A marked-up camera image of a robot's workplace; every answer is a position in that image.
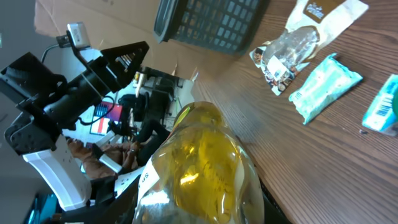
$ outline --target plastic bag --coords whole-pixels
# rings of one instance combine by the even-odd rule
[[[359,0],[298,0],[286,30],[250,56],[280,95],[312,58],[368,9]]]
[[[304,117],[304,124],[310,122],[330,103],[355,86],[363,78],[360,74],[348,70],[333,57],[327,56],[311,72],[303,87],[289,96],[296,110]]]
[[[139,181],[133,224],[264,223],[254,165],[211,103],[181,110]]]

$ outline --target plastic basket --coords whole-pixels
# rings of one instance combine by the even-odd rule
[[[162,0],[157,41],[175,39],[227,54],[244,54],[268,0]]]

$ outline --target wet wipes package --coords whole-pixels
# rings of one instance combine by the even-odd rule
[[[289,101],[304,117],[304,124],[362,80],[360,74],[350,71],[334,56],[336,53],[327,56],[311,72],[304,85],[289,96]]]
[[[392,102],[397,90],[398,75],[391,75],[366,112],[362,121],[364,127],[391,136],[397,135],[398,122],[392,110]]]

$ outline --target cardboard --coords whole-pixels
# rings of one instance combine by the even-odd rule
[[[146,41],[144,66],[189,79],[206,49],[174,40],[158,44],[152,34],[160,0],[36,0],[36,32],[65,35],[67,24],[84,22],[95,49]]]

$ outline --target wood grain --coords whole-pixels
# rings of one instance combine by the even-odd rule
[[[199,68],[194,95],[222,110],[294,223],[398,223],[398,139],[359,133],[373,98],[398,73],[398,1],[364,2],[369,10],[280,96],[247,55],[209,51]],[[278,38],[294,5],[272,0],[250,49]],[[288,97],[333,52],[364,80],[304,126]]]

